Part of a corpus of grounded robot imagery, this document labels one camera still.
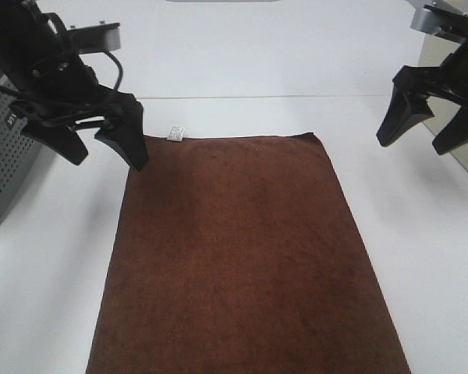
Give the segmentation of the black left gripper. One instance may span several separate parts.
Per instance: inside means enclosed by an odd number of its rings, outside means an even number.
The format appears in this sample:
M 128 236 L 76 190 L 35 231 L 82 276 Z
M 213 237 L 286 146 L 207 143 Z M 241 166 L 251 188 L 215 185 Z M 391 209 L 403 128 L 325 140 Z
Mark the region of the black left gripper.
M 100 85 L 94 70 L 74 50 L 68 30 L 57 15 L 0 15 L 0 69 L 43 115 L 79 111 L 103 116 L 94 138 L 141 171 L 149 161 L 142 104 L 117 87 Z M 29 121 L 21 134 L 75 165 L 88 155 L 81 138 L 64 126 Z

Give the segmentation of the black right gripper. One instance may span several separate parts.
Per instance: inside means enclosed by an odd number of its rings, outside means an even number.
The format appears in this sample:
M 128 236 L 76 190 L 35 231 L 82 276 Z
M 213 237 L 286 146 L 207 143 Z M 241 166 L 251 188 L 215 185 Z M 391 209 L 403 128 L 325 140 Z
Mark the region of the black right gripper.
M 437 97 L 458 104 L 452 120 L 432 145 L 443 155 L 468 144 L 468 39 L 439 66 L 403 66 L 393 78 L 395 89 L 376 137 L 381 146 L 393 144 L 415 125 L 434 117 L 427 99 Z

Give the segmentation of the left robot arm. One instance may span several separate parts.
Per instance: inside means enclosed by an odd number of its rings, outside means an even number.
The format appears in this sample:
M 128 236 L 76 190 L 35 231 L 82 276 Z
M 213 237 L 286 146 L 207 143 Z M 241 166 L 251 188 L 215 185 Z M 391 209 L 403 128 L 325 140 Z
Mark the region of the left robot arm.
M 79 165 L 88 151 L 78 131 L 96 129 L 95 139 L 131 168 L 149 156 L 142 104 L 119 91 L 123 77 L 119 23 L 67 28 L 35 1 L 0 1 L 0 69 L 11 89 L 12 113 L 27 123 L 21 133 Z

